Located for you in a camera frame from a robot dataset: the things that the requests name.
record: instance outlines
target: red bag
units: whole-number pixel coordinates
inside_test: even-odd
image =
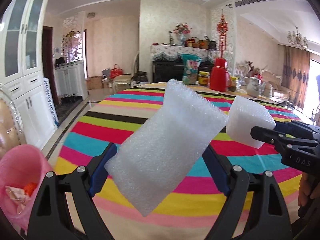
[[[121,76],[123,74],[123,70],[119,67],[118,64],[113,65],[113,69],[110,72],[110,78],[113,79],[116,76]]]

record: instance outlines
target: white foam block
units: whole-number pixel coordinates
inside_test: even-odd
[[[120,192],[147,216],[183,180],[227,119],[172,79],[163,106],[124,141],[105,168]]]
[[[263,142],[253,139],[250,135],[254,126],[273,129],[275,121],[268,110],[257,102],[236,96],[229,110],[227,134],[234,141],[259,149]]]

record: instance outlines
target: white teapot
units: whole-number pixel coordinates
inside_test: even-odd
[[[247,85],[247,94],[252,97],[257,97],[263,92],[265,85],[265,82],[261,85],[260,80],[256,77],[249,78],[249,82]]]

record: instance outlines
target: round table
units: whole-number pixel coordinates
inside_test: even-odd
[[[61,149],[55,167],[57,174],[72,172],[87,165],[100,155],[109,142],[118,147],[134,133],[163,103],[166,83],[154,83],[124,90],[111,95],[82,116]],[[237,93],[220,93],[202,86],[190,86],[197,93],[228,113]],[[277,121],[299,120],[288,109],[265,97],[251,98],[264,105]],[[292,219],[297,215],[297,196],[301,172],[281,164],[281,156],[273,146],[264,144],[255,149],[234,142],[225,128],[211,141],[218,154],[228,157],[248,172],[271,170],[279,183]],[[252,194],[248,194],[241,217],[242,225],[248,215]],[[179,186],[147,217],[121,195],[111,178],[94,202],[115,239],[194,239],[202,240],[214,224],[225,202],[202,158],[200,158]],[[74,218],[76,227],[81,227]]]

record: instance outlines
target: person's hand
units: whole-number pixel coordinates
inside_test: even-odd
[[[300,180],[299,187],[299,196],[298,196],[298,204],[301,207],[304,207],[308,202],[308,196],[310,195],[311,199],[315,199],[320,197],[320,183],[316,186],[315,190],[311,192],[311,186],[308,181],[308,174],[302,173],[302,177]]]

